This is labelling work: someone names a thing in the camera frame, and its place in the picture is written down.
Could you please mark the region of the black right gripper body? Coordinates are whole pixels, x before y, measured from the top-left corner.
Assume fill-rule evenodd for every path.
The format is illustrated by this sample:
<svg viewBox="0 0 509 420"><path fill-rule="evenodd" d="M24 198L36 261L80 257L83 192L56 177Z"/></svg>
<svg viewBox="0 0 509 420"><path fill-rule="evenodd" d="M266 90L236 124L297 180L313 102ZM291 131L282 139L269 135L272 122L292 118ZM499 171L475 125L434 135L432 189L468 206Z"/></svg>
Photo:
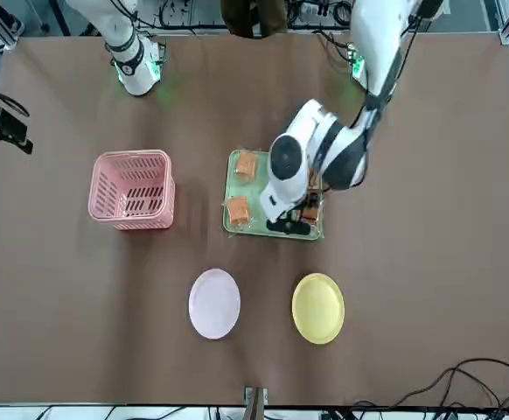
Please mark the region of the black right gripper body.
<svg viewBox="0 0 509 420"><path fill-rule="evenodd" d="M25 154L33 152L33 143L27 136L27 126L2 107L0 107L0 141L18 147Z"/></svg>

